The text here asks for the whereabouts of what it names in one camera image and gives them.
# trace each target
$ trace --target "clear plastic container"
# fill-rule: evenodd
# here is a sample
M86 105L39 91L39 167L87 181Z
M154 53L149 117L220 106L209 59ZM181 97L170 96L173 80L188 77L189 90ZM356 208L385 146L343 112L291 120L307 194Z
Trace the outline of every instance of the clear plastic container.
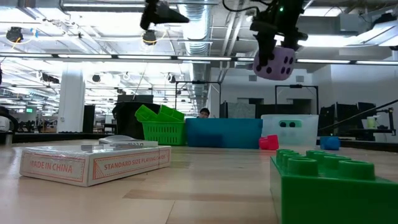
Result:
M317 146L318 115L262 115L262 137L278 135L280 146Z

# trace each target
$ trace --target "blue bin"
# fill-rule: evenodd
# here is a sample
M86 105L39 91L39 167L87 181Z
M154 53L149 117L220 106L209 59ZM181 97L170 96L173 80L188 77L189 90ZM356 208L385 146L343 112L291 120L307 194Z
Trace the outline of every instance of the blue bin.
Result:
M185 122L190 147L259 148L261 119L189 118Z

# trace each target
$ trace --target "computer screen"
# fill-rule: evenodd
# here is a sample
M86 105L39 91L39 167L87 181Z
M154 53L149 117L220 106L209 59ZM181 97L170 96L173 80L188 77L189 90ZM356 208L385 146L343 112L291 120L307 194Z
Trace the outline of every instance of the computer screen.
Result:
M376 107L376 105L374 103L358 102L358 109L359 109L360 113L370 110L370 109L373 109L375 107ZM366 119L369 116L375 116L375 115L377 115L376 110L370 111L370 112L367 112L367 113L361 115L361 119Z
M346 120L354 115L359 114L359 109L356 105L336 104L337 121ZM338 126L339 132L346 131L348 129L363 129L362 121L360 117L356 117L345 121Z

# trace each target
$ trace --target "black frame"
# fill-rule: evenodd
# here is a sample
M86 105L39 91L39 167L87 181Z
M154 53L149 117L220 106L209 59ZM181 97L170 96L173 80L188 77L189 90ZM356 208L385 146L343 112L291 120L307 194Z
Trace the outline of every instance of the black frame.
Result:
M278 87L289 87L289 88L314 88L317 95L317 115L319 115L319 94L318 86L307 86L307 85L275 85L275 113L278 113Z
M220 108L220 105L221 105L221 82L208 82L208 81L197 80L197 81L176 81L175 82L175 104L174 104L174 109L177 109L177 92L178 92L178 84L179 83L191 83L191 84L196 84L196 85L218 84L218 86L220 87L220 93L218 95L220 103L219 103L218 107Z

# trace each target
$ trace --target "green plastic basket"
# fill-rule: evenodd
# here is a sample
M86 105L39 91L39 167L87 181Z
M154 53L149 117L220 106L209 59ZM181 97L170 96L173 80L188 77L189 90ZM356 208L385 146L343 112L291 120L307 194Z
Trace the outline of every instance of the green plastic basket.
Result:
M157 114L145 105L140 106L135 115L139 122L157 121Z
M185 122L142 122L147 141L157 141L161 146L184 146Z
M179 121L184 121L185 115L175 109L169 108L168 106L161 105L159 110L159 115L166 114L171 116Z

